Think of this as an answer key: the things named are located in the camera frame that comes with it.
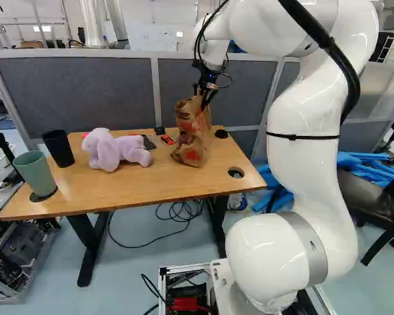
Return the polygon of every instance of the whiteboard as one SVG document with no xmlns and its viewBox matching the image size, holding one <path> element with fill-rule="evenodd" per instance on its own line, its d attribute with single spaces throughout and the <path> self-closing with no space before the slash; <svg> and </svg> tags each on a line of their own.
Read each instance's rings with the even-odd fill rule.
<svg viewBox="0 0 394 315">
<path fill-rule="evenodd" d="M 173 26 L 146 22 L 125 24 L 132 51 L 177 51 L 177 33 Z M 104 22 L 104 35 L 109 42 L 116 41 L 112 22 Z"/>
</svg>

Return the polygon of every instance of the black cup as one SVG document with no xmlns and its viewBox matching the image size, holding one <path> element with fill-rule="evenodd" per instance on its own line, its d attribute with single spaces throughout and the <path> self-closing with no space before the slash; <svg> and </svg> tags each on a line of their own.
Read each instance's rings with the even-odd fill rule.
<svg viewBox="0 0 394 315">
<path fill-rule="evenodd" d="M 66 131 L 49 131 L 42 135 L 42 139 L 58 167 L 65 168 L 74 164 L 74 156 Z"/>
</svg>

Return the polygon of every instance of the green cup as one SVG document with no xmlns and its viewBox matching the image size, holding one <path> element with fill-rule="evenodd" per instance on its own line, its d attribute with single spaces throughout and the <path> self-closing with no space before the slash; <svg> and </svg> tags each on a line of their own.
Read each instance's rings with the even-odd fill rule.
<svg viewBox="0 0 394 315">
<path fill-rule="evenodd" d="M 38 197 L 43 198 L 56 191 L 57 185 L 41 151 L 23 153 L 13 160 L 13 165 Z"/>
</svg>

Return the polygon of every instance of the gray floor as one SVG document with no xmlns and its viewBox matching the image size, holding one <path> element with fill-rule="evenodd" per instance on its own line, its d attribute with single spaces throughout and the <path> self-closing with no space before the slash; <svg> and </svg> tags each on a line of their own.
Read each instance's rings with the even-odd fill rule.
<svg viewBox="0 0 394 315">
<path fill-rule="evenodd" d="M 4 133 L 9 142 L 16 143 L 16 155 L 25 150 L 16 131 Z M 157 220 L 154 209 L 141 207 L 118 211 L 113 220 L 114 237 L 126 245 L 138 245 L 182 228 L 182 224 Z M 228 215 L 225 230 L 240 218 L 240 215 Z M 365 226 L 358 231 L 362 255 L 382 230 Z M 83 252 L 84 247 L 64 219 L 62 231 L 25 303 L 0 306 L 0 315 L 140 315 L 156 303 L 140 273 L 156 281 L 159 266 L 204 263 L 217 256 L 205 217 L 192 221 L 186 232 L 143 249 L 122 249 L 107 238 L 91 285 L 78 288 L 76 279 Z M 394 249 L 387 246 L 368 268 L 358 263 L 348 275 L 322 287 L 337 315 L 394 312 Z"/>
</svg>

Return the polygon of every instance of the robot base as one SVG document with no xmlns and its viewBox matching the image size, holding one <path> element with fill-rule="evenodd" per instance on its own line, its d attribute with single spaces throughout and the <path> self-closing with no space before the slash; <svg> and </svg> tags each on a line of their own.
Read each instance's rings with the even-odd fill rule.
<svg viewBox="0 0 394 315">
<path fill-rule="evenodd" d="M 210 306 L 217 306 L 219 315 L 264 315 L 254 307 L 237 286 L 228 259 L 210 263 L 168 266 L 159 269 L 158 289 L 166 299 L 172 287 L 206 274 L 206 297 Z M 159 315 L 166 315 L 165 303 L 159 300 Z M 305 290 L 297 294 L 295 303 L 283 315 L 318 315 Z"/>
</svg>

